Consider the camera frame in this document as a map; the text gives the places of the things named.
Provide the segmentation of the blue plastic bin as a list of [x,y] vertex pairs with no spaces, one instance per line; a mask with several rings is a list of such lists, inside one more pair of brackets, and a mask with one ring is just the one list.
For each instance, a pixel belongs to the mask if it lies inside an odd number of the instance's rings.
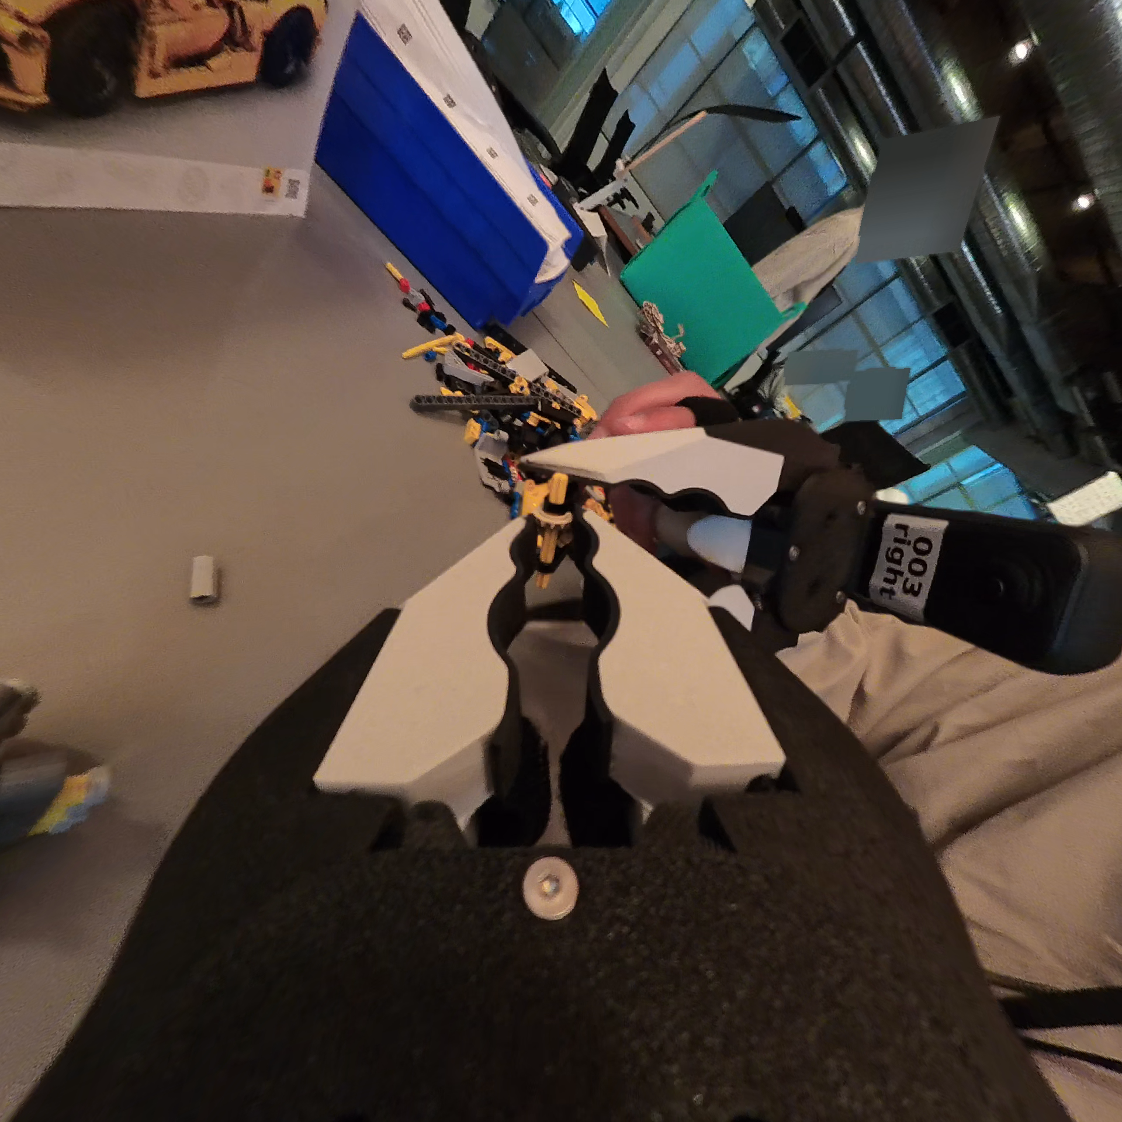
[[[326,104],[315,164],[436,287],[470,329],[509,325],[553,283],[533,283],[540,237],[440,116],[356,8]],[[570,259],[585,229],[562,210]]]

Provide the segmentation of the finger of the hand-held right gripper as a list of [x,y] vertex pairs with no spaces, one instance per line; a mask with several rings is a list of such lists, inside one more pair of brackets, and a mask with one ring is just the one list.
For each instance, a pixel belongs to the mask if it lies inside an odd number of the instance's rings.
[[780,490],[783,457],[708,426],[562,442],[521,456],[525,473],[566,473],[601,490],[649,490],[683,512],[752,517]]

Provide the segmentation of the small black red-pin brick assembly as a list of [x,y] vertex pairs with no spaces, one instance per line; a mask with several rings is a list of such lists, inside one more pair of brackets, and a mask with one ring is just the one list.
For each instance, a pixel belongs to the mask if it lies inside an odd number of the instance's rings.
[[521,478],[512,490],[512,514],[531,530],[531,581],[539,589],[546,589],[575,544],[575,499],[568,492],[568,473],[551,473],[545,482]]

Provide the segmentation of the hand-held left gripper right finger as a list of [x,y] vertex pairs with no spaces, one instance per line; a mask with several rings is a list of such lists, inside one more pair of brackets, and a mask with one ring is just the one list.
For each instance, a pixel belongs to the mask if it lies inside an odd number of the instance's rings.
[[588,530],[614,611],[597,654],[609,774],[649,809],[773,781],[786,756],[708,596],[600,517]]

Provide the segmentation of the white paper sign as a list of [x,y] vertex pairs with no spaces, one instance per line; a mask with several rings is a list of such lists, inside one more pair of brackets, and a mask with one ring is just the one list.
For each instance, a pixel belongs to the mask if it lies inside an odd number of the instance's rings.
[[1057,525],[1096,525],[1122,512],[1122,478],[1114,472],[1046,504]]

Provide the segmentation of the grey desk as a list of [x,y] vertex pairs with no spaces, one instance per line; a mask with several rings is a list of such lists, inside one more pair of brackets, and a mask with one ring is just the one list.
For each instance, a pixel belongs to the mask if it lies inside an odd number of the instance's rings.
[[500,504],[408,408],[418,270],[323,172],[304,218],[10,212],[4,252],[4,678],[112,779],[4,858],[4,1022],[68,1022],[208,779]]

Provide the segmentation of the brick engine assembly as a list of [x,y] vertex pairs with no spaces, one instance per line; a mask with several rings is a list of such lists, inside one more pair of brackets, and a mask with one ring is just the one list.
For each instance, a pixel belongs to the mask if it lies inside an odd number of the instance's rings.
[[0,683],[0,846],[59,836],[82,825],[106,800],[111,772],[82,752],[25,742],[39,693]]

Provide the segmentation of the person's right hand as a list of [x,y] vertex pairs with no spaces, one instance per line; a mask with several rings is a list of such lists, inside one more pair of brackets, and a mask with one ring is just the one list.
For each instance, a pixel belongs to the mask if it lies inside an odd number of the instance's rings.
[[660,380],[632,388],[611,399],[611,406],[600,414],[591,441],[698,426],[691,402],[700,399],[716,402],[716,419],[735,414],[735,406],[700,374],[673,371]]

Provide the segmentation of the white instruction booklet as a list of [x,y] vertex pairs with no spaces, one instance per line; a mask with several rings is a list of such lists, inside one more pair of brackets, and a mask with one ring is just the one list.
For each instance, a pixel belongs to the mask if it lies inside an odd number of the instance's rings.
[[300,218],[356,4],[4,0],[0,204]]

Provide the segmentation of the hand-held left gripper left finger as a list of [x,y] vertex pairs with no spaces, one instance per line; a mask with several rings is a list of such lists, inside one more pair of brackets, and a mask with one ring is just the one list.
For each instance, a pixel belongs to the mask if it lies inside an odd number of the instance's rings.
[[416,596],[374,654],[314,783],[440,804],[470,822],[491,796],[485,746],[508,711],[509,671],[488,636],[488,610],[512,581],[509,519]]

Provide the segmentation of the person's right forearm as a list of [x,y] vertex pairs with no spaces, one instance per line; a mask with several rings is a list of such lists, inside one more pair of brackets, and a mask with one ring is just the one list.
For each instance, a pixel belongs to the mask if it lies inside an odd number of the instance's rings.
[[1120,761],[1120,661],[1052,678],[855,607],[776,659],[883,766],[931,849]]

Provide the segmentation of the green plastic bin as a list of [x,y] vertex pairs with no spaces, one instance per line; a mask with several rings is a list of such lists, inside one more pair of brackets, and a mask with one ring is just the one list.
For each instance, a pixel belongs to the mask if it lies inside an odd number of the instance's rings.
[[773,308],[708,204],[716,177],[710,172],[651,243],[621,269],[621,287],[637,304],[651,301],[669,329],[683,329],[689,371],[710,388],[726,388],[773,332],[806,315],[806,301]]

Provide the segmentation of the white paper sheets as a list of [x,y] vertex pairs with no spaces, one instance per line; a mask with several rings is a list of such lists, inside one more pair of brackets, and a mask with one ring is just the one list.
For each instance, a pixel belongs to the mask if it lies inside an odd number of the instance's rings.
[[533,283],[559,279],[570,260],[570,231],[555,210],[551,184],[531,169],[517,146],[494,93],[442,4],[362,0],[360,14],[540,237],[545,248],[528,252]]

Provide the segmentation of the pile of building bricks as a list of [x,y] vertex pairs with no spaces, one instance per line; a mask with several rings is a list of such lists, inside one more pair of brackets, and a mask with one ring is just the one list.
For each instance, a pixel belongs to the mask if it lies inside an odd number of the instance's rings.
[[408,408],[458,419],[479,482],[500,499],[509,517],[539,512],[551,485],[528,478],[521,460],[591,438],[597,408],[533,351],[519,347],[500,329],[491,329],[482,342],[466,339],[428,289],[413,287],[389,260],[384,270],[396,283],[401,308],[430,332],[430,342],[408,347],[401,360],[423,360],[436,392],[416,393]]

